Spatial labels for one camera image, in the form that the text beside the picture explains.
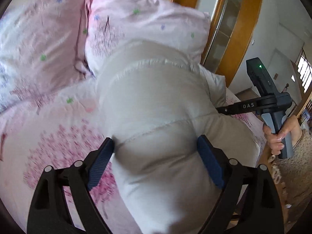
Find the person's right hand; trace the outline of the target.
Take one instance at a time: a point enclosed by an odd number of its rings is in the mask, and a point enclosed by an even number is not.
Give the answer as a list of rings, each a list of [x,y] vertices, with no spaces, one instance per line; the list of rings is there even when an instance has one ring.
[[[293,147],[299,142],[303,131],[300,128],[297,116],[292,115],[288,117],[284,122],[282,128],[278,134],[273,134],[271,129],[266,124],[263,125],[264,137],[267,140],[269,148],[271,148],[272,155],[279,155],[281,150],[284,148],[282,140],[287,136],[291,136]]]

